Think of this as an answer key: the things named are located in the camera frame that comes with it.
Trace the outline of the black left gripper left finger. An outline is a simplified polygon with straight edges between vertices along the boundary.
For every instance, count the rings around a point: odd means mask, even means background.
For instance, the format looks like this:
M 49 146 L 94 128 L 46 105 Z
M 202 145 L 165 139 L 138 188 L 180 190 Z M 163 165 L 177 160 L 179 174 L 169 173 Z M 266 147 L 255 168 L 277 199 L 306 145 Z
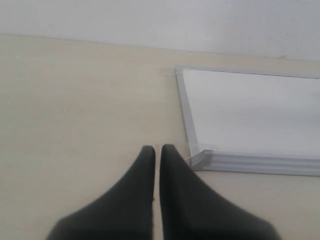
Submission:
M 59 220 L 49 240 L 151 240 L 156 153 L 143 146 L 122 178 L 84 208 Z

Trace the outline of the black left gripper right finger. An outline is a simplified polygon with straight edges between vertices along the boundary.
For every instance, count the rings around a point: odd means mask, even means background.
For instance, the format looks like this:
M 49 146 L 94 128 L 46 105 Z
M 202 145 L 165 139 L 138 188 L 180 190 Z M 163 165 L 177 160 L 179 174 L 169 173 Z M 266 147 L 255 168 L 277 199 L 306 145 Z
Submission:
M 165 240 L 279 240 L 272 224 L 205 184 L 172 144 L 161 149 L 159 196 Z

